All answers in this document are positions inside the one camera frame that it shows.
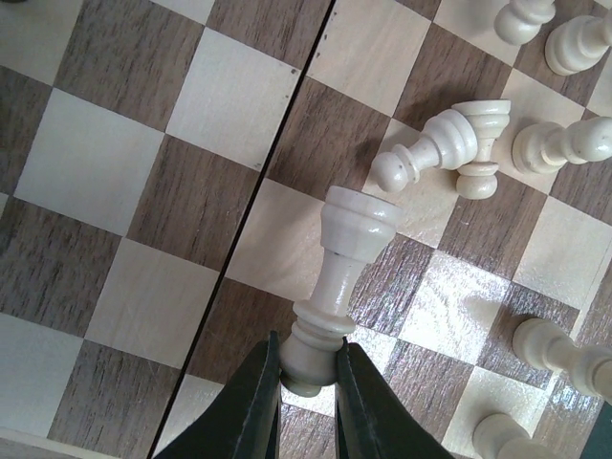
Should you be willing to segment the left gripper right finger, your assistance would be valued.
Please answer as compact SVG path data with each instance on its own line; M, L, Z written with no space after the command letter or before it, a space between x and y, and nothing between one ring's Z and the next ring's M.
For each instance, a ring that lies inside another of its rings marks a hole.
M450 452L410 415L357 343L337 352L338 458L449 458Z

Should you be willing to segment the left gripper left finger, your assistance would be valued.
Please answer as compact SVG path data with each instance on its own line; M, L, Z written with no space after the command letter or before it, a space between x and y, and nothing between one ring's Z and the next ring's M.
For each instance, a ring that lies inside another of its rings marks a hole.
M277 332L254 345L205 412L160 458L276 458L280 438Z

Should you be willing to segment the white chess rook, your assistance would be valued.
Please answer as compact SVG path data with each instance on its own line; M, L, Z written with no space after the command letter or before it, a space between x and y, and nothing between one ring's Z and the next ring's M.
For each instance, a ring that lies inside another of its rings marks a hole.
M280 347L280 380L301 397L315 397L337 380L336 353L354 332L347 315L366 265L392 241L403 210L383 199L331 186L321 209L321 270L309 299L294 303L296 320Z

